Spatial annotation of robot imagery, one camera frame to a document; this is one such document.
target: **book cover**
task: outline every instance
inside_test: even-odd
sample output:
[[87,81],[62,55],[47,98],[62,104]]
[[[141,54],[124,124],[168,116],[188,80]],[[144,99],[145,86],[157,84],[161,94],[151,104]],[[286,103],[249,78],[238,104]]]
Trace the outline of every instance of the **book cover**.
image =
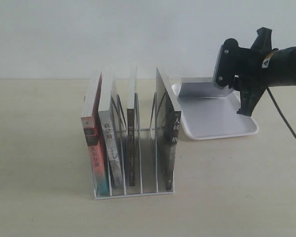
[[97,192],[104,196],[109,193],[107,177],[106,148],[103,142],[103,133],[99,124],[97,113],[101,96],[102,74],[95,72],[84,99],[84,107],[81,113],[83,132],[89,149],[92,174],[97,184]]
[[99,103],[99,117],[110,162],[114,187],[122,189],[123,172],[121,160],[120,119],[118,95],[111,71],[103,72],[103,85]]
[[176,148],[181,122],[181,107],[163,69],[156,70],[157,157],[165,178],[166,190],[172,189]]
[[132,66],[130,70],[129,86],[128,86],[128,100],[127,100],[127,175],[130,186],[135,186],[135,133],[136,120],[135,120],[135,97],[136,97],[136,78],[137,66]]

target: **book rack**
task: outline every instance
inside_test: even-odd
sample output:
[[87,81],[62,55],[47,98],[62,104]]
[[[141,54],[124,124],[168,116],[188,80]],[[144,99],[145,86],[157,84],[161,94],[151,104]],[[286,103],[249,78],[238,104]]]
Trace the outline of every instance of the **book rack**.
[[[122,172],[123,172],[123,188],[116,189],[111,181],[111,173],[109,169],[109,159],[107,159],[107,173],[109,180],[110,192],[106,196],[101,196],[97,191],[96,180],[94,179],[94,196],[95,199],[110,199],[110,198],[126,198],[126,197],[139,197],[149,195],[164,195],[174,193],[174,178],[172,182],[172,189],[166,190],[165,181],[163,178],[163,172],[160,168],[159,159],[157,157],[157,140],[156,140],[156,119],[157,119],[157,107],[156,107],[156,93],[153,97],[151,118],[149,128],[141,128],[140,126],[140,114],[139,114],[139,101],[138,94],[135,93],[135,118],[137,122],[137,129],[134,130],[137,139],[137,159],[135,159],[135,186],[129,186],[127,172],[125,170],[125,156],[126,146],[121,143],[121,161],[122,161]],[[117,95],[118,101],[118,118],[119,121],[124,119],[124,112],[121,105],[119,95]],[[123,134],[125,131],[120,129],[118,139],[122,141]]]

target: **plastic tray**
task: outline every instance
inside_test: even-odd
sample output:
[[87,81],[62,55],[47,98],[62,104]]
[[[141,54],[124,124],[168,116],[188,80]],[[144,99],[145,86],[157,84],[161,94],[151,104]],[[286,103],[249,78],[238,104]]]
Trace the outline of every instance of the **plastic tray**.
[[207,140],[254,135],[259,126],[252,117],[237,114],[240,99],[237,91],[225,97],[178,97],[181,84],[172,85],[182,107],[182,127],[193,140]]

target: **table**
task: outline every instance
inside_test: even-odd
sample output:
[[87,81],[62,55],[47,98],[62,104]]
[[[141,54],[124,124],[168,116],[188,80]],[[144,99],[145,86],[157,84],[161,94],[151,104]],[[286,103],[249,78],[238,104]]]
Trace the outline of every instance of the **table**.
[[[296,236],[296,141],[267,94],[256,135],[180,131],[175,194],[93,200],[80,122],[88,83],[0,80],[0,237]],[[125,103],[126,80],[118,90]],[[148,124],[154,81],[138,90]],[[296,87],[272,91],[296,129]]]

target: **black cable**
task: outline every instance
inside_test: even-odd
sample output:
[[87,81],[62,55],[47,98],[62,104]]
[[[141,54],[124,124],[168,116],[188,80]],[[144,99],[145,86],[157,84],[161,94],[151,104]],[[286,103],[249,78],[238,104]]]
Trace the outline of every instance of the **black cable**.
[[271,100],[273,101],[273,103],[274,103],[274,105],[275,105],[275,107],[276,107],[278,113],[279,113],[280,116],[282,117],[284,123],[286,124],[286,126],[288,127],[288,129],[291,131],[292,135],[293,135],[293,136],[295,137],[295,139],[296,139],[296,133],[294,132],[294,130],[292,129],[292,127],[291,127],[290,124],[288,123],[288,121],[287,121],[287,119],[285,118],[285,116],[283,115],[283,113],[282,113],[280,107],[278,106],[278,104],[276,103],[276,101],[275,101],[275,99],[274,99],[274,96],[272,95],[270,89],[267,87],[266,90],[267,90],[268,94],[270,95]]

